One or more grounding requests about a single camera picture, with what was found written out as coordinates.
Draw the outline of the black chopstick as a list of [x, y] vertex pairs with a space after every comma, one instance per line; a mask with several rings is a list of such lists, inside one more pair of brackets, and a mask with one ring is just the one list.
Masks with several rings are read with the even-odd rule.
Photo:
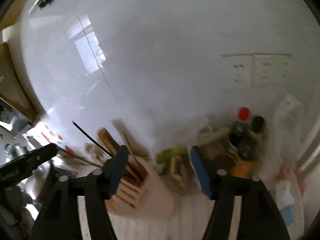
[[87, 138], [89, 139], [93, 144], [95, 144], [98, 148], [100, 148], [106, 155], [109, 157], [113, 157], [113, 155], [108, 152], [103, 146], [101, 146], [96, 140], [94, 140], [89, 134], [87, 134], [75, 121], [72, 120], [72, 124]]

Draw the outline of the wooden chopstick group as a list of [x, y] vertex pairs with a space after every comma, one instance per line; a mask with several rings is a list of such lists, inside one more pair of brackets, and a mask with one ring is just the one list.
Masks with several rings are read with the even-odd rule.
[[130, 164], [134, 167], [134, 169], [137, 171], [138, 173], [138, 176], [139, 176], [139, 179], [140, 180], [143, 180], [144, 177], [143, 177], [143, 170], [141, 169], [141, 166], [140, 166], [140, 163], [139, 161], [137, 160], [134, 152], [133, 152], [133, 149], [130, 145], [130, 142], [127, 138], [127, 135], [123, 132], [123, 137], [124, 137], [124, 140], [125, 140], [125, 143], [126, 143], [126, 146], [127, 148], [129, 149], [129, 152], [130, 152], [130, 155], [131, 155], [131, 162]]

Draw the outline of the steel kettle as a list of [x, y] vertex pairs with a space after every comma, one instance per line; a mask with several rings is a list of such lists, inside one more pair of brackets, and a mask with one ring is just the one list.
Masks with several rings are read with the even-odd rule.
[[5, 152], [7, 153], [7, 158], [9, 159], [9, 161], [12, 161], [28, 153], [27, 147], [21, 144], [14, 144], [14, 145], [6, 144], [4, 149], [5, 149]]

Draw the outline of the white folded paper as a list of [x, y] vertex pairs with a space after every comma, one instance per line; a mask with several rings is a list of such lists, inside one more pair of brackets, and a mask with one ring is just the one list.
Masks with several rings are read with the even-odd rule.
[[291, 183], [288, 180], [281, 180], [275, 185], [275, 202], [279, 210], [292, 206], [295, 199], [291, 194]]

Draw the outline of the blue cloth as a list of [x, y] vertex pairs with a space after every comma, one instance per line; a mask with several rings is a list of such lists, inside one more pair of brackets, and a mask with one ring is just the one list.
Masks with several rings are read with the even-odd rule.
[[280, 210], [281, 217], [286, 226], [289, 226], [294, 221], [294, 212], [293, 212], [293, 205], [288, 205], [283, 207]]

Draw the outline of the striped tablecloth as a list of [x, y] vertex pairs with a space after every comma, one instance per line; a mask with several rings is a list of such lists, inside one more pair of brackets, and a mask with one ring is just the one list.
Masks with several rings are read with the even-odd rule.
[[[169, 189], [170, 183], [163, 180]], [[175, 210], [167, 220], [143, 221], [108, 212], [117, 239], [201, 239], [214, 202], [198, 189], [190, 195], [175, 196]]]

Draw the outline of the oil bottle with white cap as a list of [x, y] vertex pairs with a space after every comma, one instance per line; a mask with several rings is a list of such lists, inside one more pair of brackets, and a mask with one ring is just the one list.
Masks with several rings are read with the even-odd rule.
[[85, 152], [96, 159], [101, 165], [104, 165], [103, 151], [95, 144], [86, 143], [84, 145]]

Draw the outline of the pink utensil holder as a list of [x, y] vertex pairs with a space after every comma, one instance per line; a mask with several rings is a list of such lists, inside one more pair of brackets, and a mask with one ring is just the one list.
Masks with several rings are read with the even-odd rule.
[[105, 201], [108, 212], [147, 222], [169, 219], [175, 210], [174, 194], [144, 159], [137, 160], [144, 167], [146, 177], [139, 186], [122, 178], [116, 194]]

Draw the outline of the soy sauce bottle red cap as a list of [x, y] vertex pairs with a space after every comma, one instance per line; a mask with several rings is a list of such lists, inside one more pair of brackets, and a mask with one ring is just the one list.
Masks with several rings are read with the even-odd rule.
[[250, 114], [251, 111], [247, 107], [238, 109], [237, 120], [232, 124], [228, 138], [228, 151], [242, 160], [249, 160], [251, 155], [251, 149], [248, 146], [250, 141], [248, 135]]

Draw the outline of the clear seasoning tray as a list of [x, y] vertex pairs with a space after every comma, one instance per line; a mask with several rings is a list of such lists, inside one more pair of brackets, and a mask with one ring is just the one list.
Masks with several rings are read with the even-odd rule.
[[192, 194], [199, 188], [185, 147], [162, 150], [156, 155], [156, 163], [164, 166], [164, 172], [178, 194]]

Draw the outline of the clear plastic bag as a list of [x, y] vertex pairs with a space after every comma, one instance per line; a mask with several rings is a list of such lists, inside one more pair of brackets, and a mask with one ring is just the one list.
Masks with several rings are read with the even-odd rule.
[[276, 105], [263, 166], [263, 180], [268, 187], [295, 168], [302, 148], [303, 119], [304, 106], [291, 94], [285, 95]]

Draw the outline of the left wall socket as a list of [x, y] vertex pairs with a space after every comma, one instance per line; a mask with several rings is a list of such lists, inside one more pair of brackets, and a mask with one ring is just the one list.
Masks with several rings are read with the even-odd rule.
[[251, 87], [253, 55], [227, 54], [221, 57], [223, 58], [223, 89]]

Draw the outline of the wall socket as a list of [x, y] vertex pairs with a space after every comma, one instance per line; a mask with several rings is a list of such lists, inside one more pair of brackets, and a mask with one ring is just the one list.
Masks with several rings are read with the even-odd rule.
[[280, 82], [287, 81], [292, 74], [292, 56], [281, 55], [279, 60], [279, 80]]
[[253, 55], [227, 54], [221, 57], [223, 58], [223, 89], [251, 87]]
[[277, 54], [254, 54], [254, 67], [255, 87], [281, 82]]

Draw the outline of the middle wall socket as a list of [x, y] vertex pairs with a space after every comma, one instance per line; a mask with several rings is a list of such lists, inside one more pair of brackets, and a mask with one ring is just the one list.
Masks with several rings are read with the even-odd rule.
[[277, 54], [254, 54], [254, 67], [255, 87], [281, 82]]

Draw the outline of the right wall socket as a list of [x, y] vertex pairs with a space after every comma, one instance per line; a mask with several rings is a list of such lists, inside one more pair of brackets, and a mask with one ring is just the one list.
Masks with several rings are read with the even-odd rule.
[[292, 56], [281, 55], [279, 60], [279, 80], [280, 82], [287, 81], [292, 74]]

